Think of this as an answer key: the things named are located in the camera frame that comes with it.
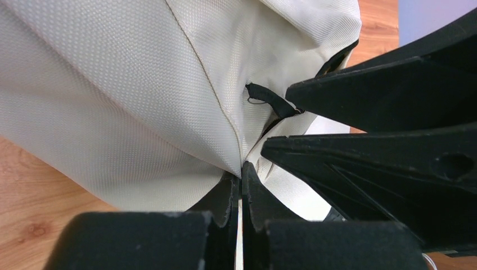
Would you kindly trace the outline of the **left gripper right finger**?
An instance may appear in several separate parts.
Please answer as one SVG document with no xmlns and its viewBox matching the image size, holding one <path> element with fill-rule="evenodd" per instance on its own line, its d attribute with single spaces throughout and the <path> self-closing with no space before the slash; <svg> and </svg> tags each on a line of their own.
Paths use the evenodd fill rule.
<svg viewBox="0 0 477 270">
<path fill-rule="evenodd" d="M 301 219 L 242 166 L 245 269 L 427 269 L 410 231 L 395 222 Z"/>
</svg>

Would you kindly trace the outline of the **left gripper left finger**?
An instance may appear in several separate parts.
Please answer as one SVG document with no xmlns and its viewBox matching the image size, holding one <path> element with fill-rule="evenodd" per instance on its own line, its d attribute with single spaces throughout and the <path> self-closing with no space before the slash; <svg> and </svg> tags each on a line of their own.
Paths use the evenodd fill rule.
<svg viewBox="0 0 477 270">
<path fill-rule="evenodd" d="M 87 212 L 58 238 L 45 269 L 234 269 L 239 179 L 184 212 Z"/>
</svg>

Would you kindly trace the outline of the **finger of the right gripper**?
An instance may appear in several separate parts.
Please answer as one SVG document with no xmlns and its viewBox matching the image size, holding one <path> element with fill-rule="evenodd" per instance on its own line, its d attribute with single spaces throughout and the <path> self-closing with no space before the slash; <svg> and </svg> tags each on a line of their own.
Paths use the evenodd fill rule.
<svg viewBox="0 0 477 270">
<path fill-rule="evenodd" d="M 476 122 L 476 11 L 401 48 L 293 84 L 301 109 L 366 132 Z"/>
<path fill-rule="evenodd" d="M 403 223 L 425 251 L 476 255 L 476 125 L 272 137 L 262 157 L 350 221 Z"/>
</svg>

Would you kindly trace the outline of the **beige canvas backpack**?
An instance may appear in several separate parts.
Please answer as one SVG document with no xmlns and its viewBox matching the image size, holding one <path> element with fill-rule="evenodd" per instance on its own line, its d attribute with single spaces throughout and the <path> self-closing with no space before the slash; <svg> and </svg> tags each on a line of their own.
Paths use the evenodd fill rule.
<svg viewBox="0 0 477 270">
<path fill-rule="evenodd" d="M 2 1 L 1 135 L 105 202 L 184 211 L 244 162 L 300 217 L 330 205 L 261 157 L 266 138 L 341 132 L 284 98 L 353 47 L 357 1 Z"/>
</svg>

